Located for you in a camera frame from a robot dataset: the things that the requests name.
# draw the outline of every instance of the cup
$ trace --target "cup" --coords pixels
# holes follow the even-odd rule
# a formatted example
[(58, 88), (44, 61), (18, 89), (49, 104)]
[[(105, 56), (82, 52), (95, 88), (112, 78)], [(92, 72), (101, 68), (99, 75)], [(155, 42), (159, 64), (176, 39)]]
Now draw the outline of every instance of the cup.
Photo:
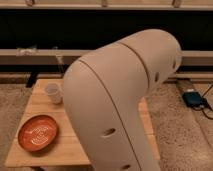
[(44, 88), (45, 93), (49, 96), (53, 104), (62, 102), (61, 89), (56, 83), (48, 83)]

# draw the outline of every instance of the white cup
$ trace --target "white cup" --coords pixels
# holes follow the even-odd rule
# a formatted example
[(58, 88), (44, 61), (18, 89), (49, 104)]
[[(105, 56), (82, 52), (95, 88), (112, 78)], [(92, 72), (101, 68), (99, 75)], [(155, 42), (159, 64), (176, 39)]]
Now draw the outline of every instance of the white cup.
[(62, 102), (61, 89), (57, 83), (48, 83), (44, 91), (49, 96), (52, 103), (59, 104)]

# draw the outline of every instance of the orange bowl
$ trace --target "orange bowl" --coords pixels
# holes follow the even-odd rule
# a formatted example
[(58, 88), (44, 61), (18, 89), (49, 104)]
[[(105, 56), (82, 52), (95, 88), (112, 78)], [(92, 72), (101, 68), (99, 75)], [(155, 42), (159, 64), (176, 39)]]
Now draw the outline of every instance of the orange bowl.
[(18, 142), (27, 151), (38, 151), (55, 139), (57, 131), (57, 123), (52, 117), (38, 115), (30, 118), (21, 127)]

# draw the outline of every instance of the table top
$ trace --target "table top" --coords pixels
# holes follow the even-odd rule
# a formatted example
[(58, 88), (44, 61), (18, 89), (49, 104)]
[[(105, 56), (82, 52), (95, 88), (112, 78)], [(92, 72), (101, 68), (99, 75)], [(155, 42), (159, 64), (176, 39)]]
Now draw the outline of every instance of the table top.
[[(61, 85), (62, 81), (62, 79), (37, 80), (5, 161), (6, 167), (90, 164), (88, 157), (76, 137), (63, 104), (52, 104), (49, 97), (44, 93), (44, 86), (47, 83), (54, 82)], [(145, 99), (142, 99), (139, 104), (139, 112), (152, 151), (156, 159), (159, 160), (160, 155)], [(20, 127), (28, 119), (36, 115), (49, 115), (53, 117), (59, 126), (59, 135), (55, 141), (44, 150), (29, 153), (20, 147), (17, 136)]]

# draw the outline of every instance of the terrazzo floor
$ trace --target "terrazzo floor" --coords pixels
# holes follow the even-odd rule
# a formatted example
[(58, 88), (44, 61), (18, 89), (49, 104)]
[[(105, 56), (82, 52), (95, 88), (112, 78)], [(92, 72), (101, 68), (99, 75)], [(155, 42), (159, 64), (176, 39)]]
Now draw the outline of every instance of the terrazzo floor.
[[(203, 92), (208, 85), (195, 85)], [(0, 84), (0, 171), (32, 89)], [(212, 171), (213, 121), (185, 107), (175, 84), (162, 84), (147, 97), (161, 155), (162, 171)], [(49, 167), (47, 171), (91, 171), (90, 167)]]

